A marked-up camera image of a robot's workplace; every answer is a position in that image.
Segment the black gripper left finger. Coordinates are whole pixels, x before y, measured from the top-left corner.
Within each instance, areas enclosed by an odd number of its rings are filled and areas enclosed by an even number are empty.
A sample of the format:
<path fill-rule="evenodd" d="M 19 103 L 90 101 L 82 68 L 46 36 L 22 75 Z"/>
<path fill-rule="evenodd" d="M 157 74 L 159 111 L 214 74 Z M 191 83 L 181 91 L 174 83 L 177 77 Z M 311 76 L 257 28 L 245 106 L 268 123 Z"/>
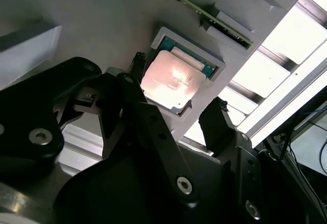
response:
<path fill-rule="evenodd" d="M 191 171 L 158 108 L 147 102 L 129 74 L 102 74 L 74 57 L 1 91 L 1 181 L 21 191 L 54 188 L 49 175 L 63 150 L 62 128 L 84 113 L 99 114 L 106 143 L 112 135 L 136 134 L 163 174 L 168 195 L 195 206 L 199 193 Z"/>

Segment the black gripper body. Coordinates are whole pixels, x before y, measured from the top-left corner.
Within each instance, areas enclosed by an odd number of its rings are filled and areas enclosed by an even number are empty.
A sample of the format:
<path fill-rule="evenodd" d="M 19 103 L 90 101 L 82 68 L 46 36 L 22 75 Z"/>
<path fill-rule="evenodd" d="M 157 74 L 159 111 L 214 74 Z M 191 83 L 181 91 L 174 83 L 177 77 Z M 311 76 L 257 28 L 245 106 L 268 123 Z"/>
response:
<path fill-rule="evenodd" d="M 193 209 L 168 195 L 163 174 L 136 134 L 112 135 L 103 160 L 71 178 L 55 201 L 55 223 L 231 223 L 224 170 L 210 156 L 180 145 L 199 192 Z"/>

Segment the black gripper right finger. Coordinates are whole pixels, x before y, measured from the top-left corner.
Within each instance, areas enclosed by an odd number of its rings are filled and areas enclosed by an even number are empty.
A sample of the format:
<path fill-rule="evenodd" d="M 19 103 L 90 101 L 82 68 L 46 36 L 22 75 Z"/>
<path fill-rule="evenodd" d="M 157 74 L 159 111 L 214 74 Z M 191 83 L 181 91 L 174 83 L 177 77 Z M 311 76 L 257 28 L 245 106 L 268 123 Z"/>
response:
<path fill-rule="evenodd" d="M 220 207 L 224 223 L 261 223 L 260 164 L 250 139 L 238 131 L 226 102 L 214 98 L 199 117 L 206 147 L 222 167 Z"/>

